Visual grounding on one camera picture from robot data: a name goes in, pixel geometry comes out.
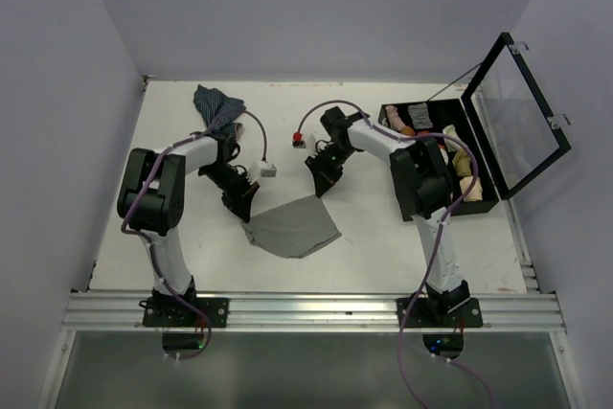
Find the grey underwear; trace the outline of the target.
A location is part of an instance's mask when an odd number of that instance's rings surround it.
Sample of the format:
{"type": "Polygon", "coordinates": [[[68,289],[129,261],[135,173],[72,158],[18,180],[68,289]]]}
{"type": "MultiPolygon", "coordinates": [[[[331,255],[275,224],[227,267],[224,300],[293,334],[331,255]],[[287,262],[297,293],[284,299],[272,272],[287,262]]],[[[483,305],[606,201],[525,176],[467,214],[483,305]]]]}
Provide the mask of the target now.
{"type": "Polygon", "coordinates": [[[342,236],[315,195],[252,216],[241,227],[251,245],[283,259],[303,259],[342,236]]]}

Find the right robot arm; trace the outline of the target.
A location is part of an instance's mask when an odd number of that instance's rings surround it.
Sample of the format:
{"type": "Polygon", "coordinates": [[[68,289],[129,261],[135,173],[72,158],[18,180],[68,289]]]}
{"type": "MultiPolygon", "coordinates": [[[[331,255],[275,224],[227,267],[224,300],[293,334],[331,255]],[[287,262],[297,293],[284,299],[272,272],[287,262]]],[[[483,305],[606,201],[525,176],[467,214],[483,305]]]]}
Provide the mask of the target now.
{"type": "Polygon", "coordinates": [[[321,197],[336,185],[344,164],[357,152],[388,166],[401,216],[416,223],[427,257],[426,312],[435,324],[450,324],[470,294],[451,236],[444,230],[453,183],[437,141],[431,136],[408,139],[360,112],[347,115],[337,106],[326,110],[320,123],[329,140],[305,160],[315,195],[321,197]]]}

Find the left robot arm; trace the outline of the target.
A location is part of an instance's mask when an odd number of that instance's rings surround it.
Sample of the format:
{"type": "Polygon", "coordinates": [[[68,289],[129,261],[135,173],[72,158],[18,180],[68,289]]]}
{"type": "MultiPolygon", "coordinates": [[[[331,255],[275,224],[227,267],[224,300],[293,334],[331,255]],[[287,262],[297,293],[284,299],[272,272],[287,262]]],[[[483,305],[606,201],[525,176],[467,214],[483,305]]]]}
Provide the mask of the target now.
{"type": "Polygon", "coordinates": [[[232,138],[199,133],[162,150],[135,148],[128,154],[117,201],[121,231],[144,243],[154,276],[153,291],[170,296],[165,312],[177,325],[192,323],[199,312],[199,302],[187,294],[194,290],[193,275],[178,232],[186,177],[196,173],[210,179],[221,191],[224,207],[248,222],[260,185],[245,168],[231,164],[239,152],[232,138]]]}

